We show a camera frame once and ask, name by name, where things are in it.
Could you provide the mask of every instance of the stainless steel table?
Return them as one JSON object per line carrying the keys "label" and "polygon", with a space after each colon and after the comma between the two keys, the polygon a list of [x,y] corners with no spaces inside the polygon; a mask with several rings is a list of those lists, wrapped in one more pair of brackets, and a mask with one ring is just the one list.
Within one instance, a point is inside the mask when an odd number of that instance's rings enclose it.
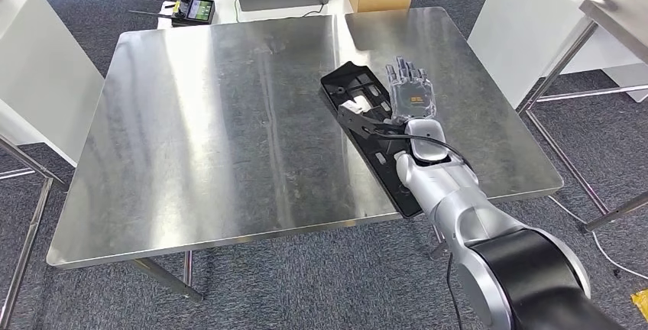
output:
{"label": "stainless steel table", "polygon": [[621,42],[628,50],[637,56],[644,63],[648,63],[648,0],[584,0],[580,7],[585,13],[586,23],[578,34],[574,43],[559,59],[558,63],[551,69],[549,75],[538,86],[538,89],[520,108],[518,113],[529,116],[529,120],[538,128],[542,136],[547,140],[549,146],[556,152],[560,160],[565,164],[569,172],[576,178],[578,184],[588,194],[598,210],[603,214],[600,218],[585,224],[587,231],[594,231],[605,223],[611,222],[628,212],[632,212],[641,206],[648,204],[648,192],[640,194],[622,205],[620,208],[610,210],[599,198],[588,181],[578,171],[576,166],[567,157],[551,134],[540,123],[532,111],[532,107],[538,102],[551,102],[561,99],[577,99],[593,95],[608,95],[612,93],[640,91],[648,89],[648,84],[620,87],[612,89],[595,89],[591,91],[566,93],[561,95],[544,95],[556,78],[565,69],[567,64],[574,58],[580,49],[587,43],[598,26],[603,27],[607,32]]}
{"label": "stainless steel table", "polygon": [[448,142],[493,201],[562,179],[442,8],[126,33],[119,39],[47,255],[61,268],[400,216],[319,96],[346,61],[386,83],[396,55],[428,70]]}

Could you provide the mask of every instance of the metal table frame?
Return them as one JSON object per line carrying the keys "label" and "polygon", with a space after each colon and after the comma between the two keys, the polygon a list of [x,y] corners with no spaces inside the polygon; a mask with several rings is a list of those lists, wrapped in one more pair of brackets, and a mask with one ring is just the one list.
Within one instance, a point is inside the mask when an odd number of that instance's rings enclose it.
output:
{"label": "metal table frame", "polygon": [[[9,327],[11,315],[13,314],[14,307],[18,299],[22,280],[25,271],[27,270],[27,264],[31,256],[31,250],[34,246],[34,242],[36,241],[38,227],[41,224],[41,219],[43,218],[43,212],[45,210],[45,205],[47,204],[47,198],[50,195],[52,185],[57,184],[65,192],[70,189],[70,185],[62,181],[62,179],[60,179],[53,172],[49,171],[45,166],[29,157],[25,152],[20,150],[15,144],[7,140],[2,135],[0,135],[0,148],[5,150],[12,157],[14,157],[16,160],[19,160],[26,166],[26,168],[0,173],[0,180],[25,176],[32,173],[38,173],[45,178],[43,186],[40,189],[40,196],[38,198],[38,203],[36,204],[36,210],[34,211],[34,215],[31,218],[31,221],[29,222],[29,229],[27,236],[25,237],[20,256],[18,257],[18,263],[16,264],[14,275],[11,277],[5,304],[2,306],[2,311],[0,312],[0,330],[6,330]],[[158,280],[160,283],[170,288],[175,293],[179,293],[194,302],[200,302],[203,300],[203,295],[196,292],[191,287],[193,277],[192,251],[185,252],[183,280],[177,279],[173,274],[166,271],[164,268],[156,264],[148,257],[133,260],[132,263],[139,270],[153,277],[155,280]]]}
{"label": "metal table frame", "polygon": [[29,229],[25,236],[20,256],[18,257],[18,263],[16,264],[14,275],[11,277],[11,282],[9,283],[9,290],[7,291],[5,304],[2,306],[2,310],[0,311],[0,329],[5,330],[9,327],[9,322],[11,321],[11,315],[14,311],[16,300],[18,299],[18,293],[20,292],[24,273],[31,256],[31,249],[36,241],[38,226],[43,218],[45,204],[47,204],[47,198],[50,195],[52,185],[57,184],[63,191],[67,191],[70,186],[1,135],[0,148],[26,166],[26,168],[0,173],[0,180],[25,176],[32,173],[38,173],[45,178],[43,186],[40,188],[40,196],[38,198],[38,203],[36,204],[36,210],[34,210],[34,215],[29,222]]}
{"label": "metal table frame", "polygon": [[641,206],[648,204],[648,192],[644,192],[643,194],[640,194],[634,199],[631,199],[629,202],[623,204],[620,208],[611,211],[601,200],[601,198],[598,197],[594,189],[592,189],[588,181],[578,171],[576,166],[574,166],[574,163],[572,163],[571,160],[567,157],[565,151],[562,150],[562,148],[558,145],[556,140],[551,136],[551,134],[538,120],[536,115],[533,113],[532,107],[536,103],[541,103],[541,102],[558,101],[561,99],[578,99],[581,97],[589,97],[593,95],[609,95],[612,93],[622,93],[622,92],[640,91],[640,90],[648,89],[648,84],[646,84],[640,86],[619,87],[619,88],[611,88],[611,89],[596,89],[596,90],[584,91],[584,92],[564,93],[560,95],[544,95],[546,91],[549,89],[549,87],[554,83],[554,81],[556,81],[556,78],[560,75],[560,73],[565,69],[567,64],[569,64],[569,62],[572,61],[572,59],[578,53],[578,51],[583,47],[583,45],[585,45],[585,43],[587,43],[587,41],[594,34],[597,28],[598,28],[598,24],[591,18],[588,18],[588,22],[585,28],[582,30],[580,35],[578,35],[574,43],[569,47],[569,49],[567,49],[567,51],[560,58],[558,63],[556,63],[556,65],[551,69],[549,75],[547,75],[547,77],[540,84],[538,89],[529,97],[529,99],[524,103],[524,105],[517,112],[518,115],[520,116],[524,114],[529,116],[529,120],[531,121],[533,126],[535,126],[538,129],[538,131],[543,136],[543,138],[547,141],[547,143],[549,143],[551,149],[554,152],[556,152],[558,158],[565,164],[567,170],[574,176],[574,178],[576,178],[578,184],[587,193],[587,195],[592,200],[594,205],[596,205],[598,210],[601,211],[602,216],[600,218],[596,218],[585,224],[586,231],[594,231],[596,228],[599,228],[608,222],[612,222],[613,220],[620,218],[621,216],[629,212],[632,212],[633,210],[638,209]]}

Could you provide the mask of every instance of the black case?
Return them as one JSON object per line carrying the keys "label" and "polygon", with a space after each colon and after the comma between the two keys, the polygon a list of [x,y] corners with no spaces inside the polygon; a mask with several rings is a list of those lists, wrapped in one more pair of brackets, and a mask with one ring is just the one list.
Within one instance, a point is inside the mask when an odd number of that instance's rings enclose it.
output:
{"label": "black case", "polygon": [[[348,100],[353,100],[357,95],[364,95],[372,106],[369,112],[364,113],[365,116],[375,120],[391,118],[389,93],[368,67],[347,62],[324,76],[321,82],[322,96],[329,103],[329,109],[336,118],[338,107]],[[386,141],[372,137],[364,139],[347,128],[342,129],[377,177],[396,210],[404,218],[420,214],[422,210],[419,203],[400,182],[396,172],[394,155],[402,150],[409,150],[409,144],[406,141]],[[383,155],[384,163],[377,158],[378,153]]]}

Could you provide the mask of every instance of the black cable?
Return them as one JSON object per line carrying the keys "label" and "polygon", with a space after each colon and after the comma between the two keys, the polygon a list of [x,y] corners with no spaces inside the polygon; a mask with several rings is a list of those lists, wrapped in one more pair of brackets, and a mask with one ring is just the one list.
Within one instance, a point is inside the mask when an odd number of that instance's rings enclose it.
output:
{"label": "black cable", "polygon": [[459,330],[464,330],[464,325],[462,324],[462,315],[459,313],[459,306],[457,305],[457,299],[455,298],[455,293],[452,291],[452,286],[450,285],[450,270],[452,269],[452,252],[450,253],[450,258],[448,259],[448,272],[445,274],[445,282],[448,284],[448,290],[450,291],[450,297],[452,298],[452,305],[455,307],[455,312],[457,312],[457,323],[459,324]]}
{"label": "black cable", "polygon": [[308,13],[306,13],[305,15],[303,15],[301,18],[304,18],[304,17],[306,17],[307,15],[311,15],[311,14],[313,14],[313,13],[322,13],[322,9],[324,9],[324,4],[322,4],[322,5],[319,7],[319,10],[318,10],[318,11],[309,11]]}
{"label": "black cable", "polygon": [[459,151],[456,150],[453,146],[451,146],[449,144],[446,144],[446,143],[444,143],[442,141],[437,141],[433,137],[430,138],[430,137],[424,137],[424,136],[421,136],[421,135],[381,134],[381,133],[376,133],[376,135],[378,135],[378,136],[380,136],[381,138],[384,138],[384,139],[417,139],[417,140],[420,140],[420,141],[427,141],[429,143],[436,144],[436,145],[438,145],[440,147],[444,147],[445,149],[450,150],[451,152],[453,152],[457,157],[459,157],[463,161],[463,163],[465,163],[466,166],[468,166],[468,168],[471,171],[473,171],[473,172],[475,171],[475,170],[472,169],[472,165],[470,164],[470,162],[468,162],[466,157],[463,156],[463,154],[459,153]]}

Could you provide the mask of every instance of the table leg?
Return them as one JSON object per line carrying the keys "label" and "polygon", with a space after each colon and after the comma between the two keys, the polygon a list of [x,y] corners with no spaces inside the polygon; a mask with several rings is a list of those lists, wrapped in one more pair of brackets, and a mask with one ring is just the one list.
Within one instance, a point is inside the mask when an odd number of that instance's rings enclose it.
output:
{"label": "table leg", "polygon": [[191,286],[191,281],[192,281],[192,277],[193,277],[192,268],[193,268],[193,252],[192,251],[186,251],[184,253],[183,282],[187,286]]}
{"label": "table leg", "polygon": [[558,60],[558,63],[551,69],[549,72],[549,75],[543,80],[543,82],[540,84],[538,89],[529,97],[529,99],[524,103],[522,108],[517,112],[518,115],[523,115],[524,112],[528,109],[530,109],[542,96],[546,90],[553,84],[553,82],[556,80],[556,78],[560,75],[560,73],[565,69],[567,64],[569,64],[570,61],[574,58],[574,56],[578,53],[578,51],[585,45],[585,43],[589,40],[589,38],[594,34],[594,31],[596,31],[596,28],[598,27],[598,24],[594,22],[593,20],[589,20],[589,23],[587,23],[587,26],[585,26],[585,29],[581,34],[576,38],[576,41],[574,41],[574,44],[572,44],[569,49],[567,49],[567,52],[562,55],[560,60]]}
{"label": "table leg", "polygon": [[621,218],[621,216],[632,212],[635,209],[641,208],[646,204],[648,204],[648,192],[644,192],[643,194],[637,196],[629,202],[626,202],[619,209],[615,209],[612,212],[609,212],[608,214],[589,222],[587,225],[585,225],[585,229],[588,232],[594,231],[596,228],[599,228],[606,223],[612,222],[615,219]]}
{"label": "table leg", "polygon": [[529,120],[531,120],[531,123],[533,126],[538,129],[540,134],[543,136],[545,141],[549,143],[549,147],[553,149],[554,152],[556,152],[556,155],[558,158],[562,161],[562,163],[567,167],[567,170],[576,178],[576,181],[578,184],[585,190],[585,192],[588,194],[594,205],[598,208],[598,210],[601,211],[603,214],[607,214],[609,212],[609,209],[605,205],[605,203],[601,200],[601,198],[598,197],[594,189],[591,188],[590,184],[587,182],[587,180],[581,175],[581,173],[576,169],[576,166],[572,163],[572,161],[567,157],[567,154],[562,150],[562,148],[556,143],[556,141],[553,139],[551,134],[545,129],[545,127],[540,123],[540,120],[536,117],[531,110],[526,110],[526,115],[529,116]]}
{"label": "table leg", "polygon": [[175,293],[181,294],[194,302],[203,300],[202,294],[196,292],[192,287],[187,286],[182,280],[179,280],[160,265],[157,265],[150,258],[135,259],[133,260],[133,264],[139,270],[153,277]]}
{"label": "table leg", "polygon": [[10,142],[6,137],[0,135],[0,147],[9,153],[13,158],[21,161],[25,166],[31,168],[36,173],[40,174],[46,179],[53,179],[55,183],[59,184],[61,188],[67,191],[70,186],[64,183],[57,175],[48,170],[45,166],[38,163],[32,157],[29,157],[25,152],[20,150],[15,144]]}
{"label": "table leg", "polygon": [[43,187],[40,189],[38,204],[36,204],[36,210],[34,211],[34,215],[31,217],[31,222],[29,222],[27,237],[24,240],[20,257],[18,257],[18,264],[16,265],[14,276],[11,278],[11,282],[9,283],[9,291],[7,292],[5,304],[3,305],[2,311],[0,312],[0,329],[2,330],[5,330],[9,327],[11,314],[14,311],[14,305],[16,303],[16,299],[18,298],[18,292],[20,291],[22,279],[27,269],[29,257],[31,256],[31,249],[34,246],[34,242],[36,241],[38,226],[41,224],[41,219],[43,218],[43,211],[45,210],[47,197],[50,195],[52,182],[52,179],[45,180]]}

